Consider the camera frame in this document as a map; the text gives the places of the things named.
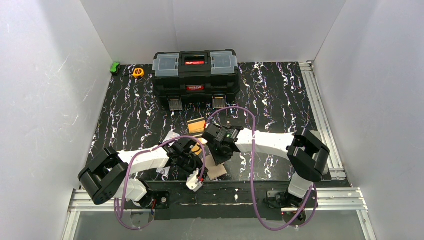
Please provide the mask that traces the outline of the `tan card holder with sleeves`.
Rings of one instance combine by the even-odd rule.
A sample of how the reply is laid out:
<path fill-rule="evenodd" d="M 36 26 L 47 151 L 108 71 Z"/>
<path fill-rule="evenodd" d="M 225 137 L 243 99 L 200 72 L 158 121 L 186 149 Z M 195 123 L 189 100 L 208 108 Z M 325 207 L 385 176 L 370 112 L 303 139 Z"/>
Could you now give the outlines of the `tan card holder with sleeves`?
<path fill-rule="evenodd" d="M 207 169 L 207 176 L 211 181 L 227 174 L 224 164 L 216 165 L 211 154 L 206 156 L 205 168 Z"/>

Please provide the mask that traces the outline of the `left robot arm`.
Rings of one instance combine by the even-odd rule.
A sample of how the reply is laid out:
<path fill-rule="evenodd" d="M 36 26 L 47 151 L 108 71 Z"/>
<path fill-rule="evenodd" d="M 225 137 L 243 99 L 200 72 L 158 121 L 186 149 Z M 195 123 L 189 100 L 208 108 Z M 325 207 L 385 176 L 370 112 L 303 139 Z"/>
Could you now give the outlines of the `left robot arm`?
<path fill-rule="evenodd" d="M 112 198 L 140 202 L 149 191 L 130 176 L 151 169 L 177 166 L 188 173 L 186 186 L 197 192 L 203 186 L 205 158 L 195 153 L 195 147 L 205 149 L 192 136 L 177 136 L 151 148 L 139 151 L 116 151 L 106 147 L 79 172 L 77 179 L 95 205 Z"/>

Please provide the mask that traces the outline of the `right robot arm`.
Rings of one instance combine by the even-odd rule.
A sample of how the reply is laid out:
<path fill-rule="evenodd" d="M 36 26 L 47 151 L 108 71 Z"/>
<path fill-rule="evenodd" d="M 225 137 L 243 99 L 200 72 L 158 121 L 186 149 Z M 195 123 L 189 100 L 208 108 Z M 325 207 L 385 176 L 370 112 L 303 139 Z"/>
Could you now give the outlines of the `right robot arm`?
<path fill-rule="evenodd" d="M 273 155 L 289 160 L 295 173 L 287 192 L 299 199 L 328 171 L 330 149 L 306 128 L 294 133 L 270 133 L 241 126 L 208 124 L 202 138 L 206 140 L 217 165 L 230 160 L 235 152 L 250 152 L 252 156 L 257 153 Z"/>

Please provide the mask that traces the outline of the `gold card stack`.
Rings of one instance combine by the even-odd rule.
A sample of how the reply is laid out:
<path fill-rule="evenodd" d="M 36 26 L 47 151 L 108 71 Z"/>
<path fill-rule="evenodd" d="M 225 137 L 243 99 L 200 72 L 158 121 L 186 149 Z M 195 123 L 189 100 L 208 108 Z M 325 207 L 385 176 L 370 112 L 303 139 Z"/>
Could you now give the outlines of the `gold card stack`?
<path fill-rule="evenodd" d="M 205 130 L 205 126 L 206 126 L 206 120 L 203 117 L 187 121 L 189 134 L 201 133 Z"/>

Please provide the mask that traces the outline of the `black toolbox with clear lids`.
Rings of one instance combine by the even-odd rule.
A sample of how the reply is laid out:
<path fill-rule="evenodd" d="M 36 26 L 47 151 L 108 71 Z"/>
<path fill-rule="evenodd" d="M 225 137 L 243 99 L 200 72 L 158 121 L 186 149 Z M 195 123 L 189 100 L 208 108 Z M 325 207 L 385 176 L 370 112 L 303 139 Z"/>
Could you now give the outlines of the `black toolbox with clear lids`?
<path fill-rule="evenodd" d="M 233 49 L 158 52 L 152 64 L 152 90 L 163 107 L 181 111 L 189 103 L 221 109 L 241 90 Z"/>

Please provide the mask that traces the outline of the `yellow tape measure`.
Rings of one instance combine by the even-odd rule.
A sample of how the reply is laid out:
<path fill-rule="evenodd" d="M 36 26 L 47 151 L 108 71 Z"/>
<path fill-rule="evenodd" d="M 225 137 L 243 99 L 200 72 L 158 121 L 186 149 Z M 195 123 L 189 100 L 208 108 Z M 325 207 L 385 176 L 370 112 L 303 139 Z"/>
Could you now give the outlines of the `yellow tape measure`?
<path fill-rule="evenodd" d="M 142 78 L 144 75 L 145 71 L 142 68 L 135 68 L 132 73 L 132 76 L 136 79 Z"/>

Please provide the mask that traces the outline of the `green plastic object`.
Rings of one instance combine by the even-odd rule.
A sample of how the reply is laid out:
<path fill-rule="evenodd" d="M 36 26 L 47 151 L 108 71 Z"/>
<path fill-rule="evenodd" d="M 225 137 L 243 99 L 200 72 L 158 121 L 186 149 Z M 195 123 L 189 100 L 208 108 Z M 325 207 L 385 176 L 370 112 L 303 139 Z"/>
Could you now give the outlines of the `green plastic object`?
<path fill-rule="evenodd" d="M 110 73 L 115 75 L 119 72 L 121 64 L 119 62 L 114 62 L 110 68 Z"/>

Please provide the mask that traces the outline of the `white aluminium table rail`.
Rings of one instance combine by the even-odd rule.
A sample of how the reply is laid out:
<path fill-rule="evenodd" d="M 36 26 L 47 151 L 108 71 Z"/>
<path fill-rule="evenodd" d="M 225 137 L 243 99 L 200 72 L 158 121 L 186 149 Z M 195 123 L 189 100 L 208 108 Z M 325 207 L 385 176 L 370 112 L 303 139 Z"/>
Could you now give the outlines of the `white aluminium table rail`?
<path fill-rule="evenodd" d="M 322 141 L 330 149 L 329 160 L 327 161 L 329 171 L 334 179 L 342 179 L 346 176 L 345 169 L 333 138 L 313 65 L 311 62 L 302 62 L 299 65 L 318 131 L 320 132 Z"/>

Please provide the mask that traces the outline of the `front aluminium rail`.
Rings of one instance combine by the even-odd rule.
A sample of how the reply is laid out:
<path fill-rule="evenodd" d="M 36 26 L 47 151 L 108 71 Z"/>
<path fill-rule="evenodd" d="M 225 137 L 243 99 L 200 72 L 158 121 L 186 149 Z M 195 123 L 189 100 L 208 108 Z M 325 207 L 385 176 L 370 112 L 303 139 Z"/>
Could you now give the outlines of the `front aluminium rail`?
<path fill-rule="evenodd" d="M 355 211 L 365 239 L 374 240 L 368 207 L 360 188 L 326 187 L 314 190 L 307 201 L 306 211 Z M 248 187 L 227 187 L 189 193 L 171 193 L 157 208 L 155 219 L 242 219 L 255 218 L 251 190 Z M 62 239 L 72 240 L 83 212 L 114 212 L 114 200 L 95 205 L 85 190 L 74 190 Z"/>

